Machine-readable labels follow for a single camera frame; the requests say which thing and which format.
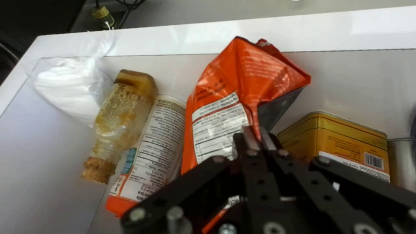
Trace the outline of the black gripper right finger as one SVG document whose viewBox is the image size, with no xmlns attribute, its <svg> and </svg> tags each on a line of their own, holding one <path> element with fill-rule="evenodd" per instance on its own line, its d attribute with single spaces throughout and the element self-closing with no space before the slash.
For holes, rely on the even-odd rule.
<svg viewBox="0 0 416 234">
<path fill-rule="evenodd" d="M 272 160 L 278 184 L 295 196 L 301 214 L 293 218 L 299 234 L 373 234 L 373 221 L 355 209 L 324 174 L 293 157 L 278 139 L 260 131 L 264 153 Z"/>
</svg>

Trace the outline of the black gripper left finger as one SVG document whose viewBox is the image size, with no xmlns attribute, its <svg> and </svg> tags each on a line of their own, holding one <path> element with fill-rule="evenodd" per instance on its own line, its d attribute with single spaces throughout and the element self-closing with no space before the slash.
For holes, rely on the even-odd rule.
<svg viewBox="0 0 416 234">
<path fill-rule="evenodd" d="M 250 126 L 243 126 L 236 135 L 236 148 L 245 180 L 245 196 L 249 223 L 254 234 L 282 234 L 282 225 L 276 219 L 278 188 L 269 171 L 260 143 Z"/>
</svg>

